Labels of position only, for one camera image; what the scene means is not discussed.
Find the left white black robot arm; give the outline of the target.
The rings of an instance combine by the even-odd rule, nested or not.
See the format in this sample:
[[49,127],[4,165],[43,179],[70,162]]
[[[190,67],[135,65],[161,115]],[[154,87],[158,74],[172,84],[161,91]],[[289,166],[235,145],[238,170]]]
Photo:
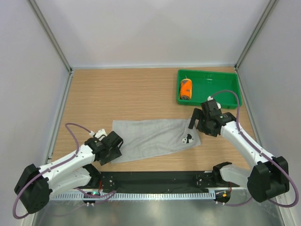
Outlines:
[[112,131],[101,129],[92,134],[75,151],[42,166],[31,164],[21,174],[14,191],[28,214],[43,209],[51,198],[74,188],[95,188],[101,182],[101,173],[93,166],[95,161],[105,165],[122,154],[123,138]]

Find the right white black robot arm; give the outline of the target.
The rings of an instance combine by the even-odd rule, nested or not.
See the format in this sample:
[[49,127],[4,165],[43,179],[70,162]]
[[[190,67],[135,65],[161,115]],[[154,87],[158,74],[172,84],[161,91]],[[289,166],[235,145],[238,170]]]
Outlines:
[[212,182],[223,186],[232,182],[248,189],[251,197],[263,202],[289,191],[288,163],[282,156],[275,157],[262,148],[242,128],[238,117],[227,112],[222,113],[220,105],[209,99],[195,108],[189,123],[189,129],[213,137],[227,139],[248,163],[250,170],[236,167],[230,162],[213,167]]

